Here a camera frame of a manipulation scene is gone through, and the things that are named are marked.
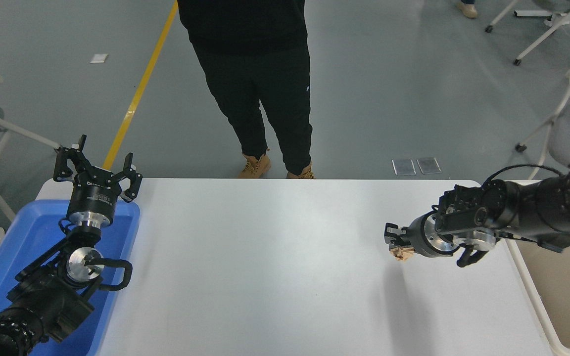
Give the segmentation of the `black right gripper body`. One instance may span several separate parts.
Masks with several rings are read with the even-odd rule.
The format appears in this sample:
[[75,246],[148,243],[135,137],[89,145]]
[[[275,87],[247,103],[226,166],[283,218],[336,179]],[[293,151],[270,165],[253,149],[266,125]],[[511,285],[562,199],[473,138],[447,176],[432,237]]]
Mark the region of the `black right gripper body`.
[[434,212],[429,212],[415,218],[406,229],[406,235],[415,252],[429,258],[437,257],[436,250],[429,240],[433,234],[436,236],[431,218],[433,214]]

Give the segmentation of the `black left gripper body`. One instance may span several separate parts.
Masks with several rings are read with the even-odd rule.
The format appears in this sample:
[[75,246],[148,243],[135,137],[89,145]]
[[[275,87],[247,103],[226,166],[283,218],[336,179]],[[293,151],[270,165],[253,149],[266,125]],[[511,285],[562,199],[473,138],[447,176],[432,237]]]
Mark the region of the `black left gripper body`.
[[118,184],[110,184],[110,171],[79,172],[73,179],[73,191],[66,216],[93,212],[113,218],[119,192]]

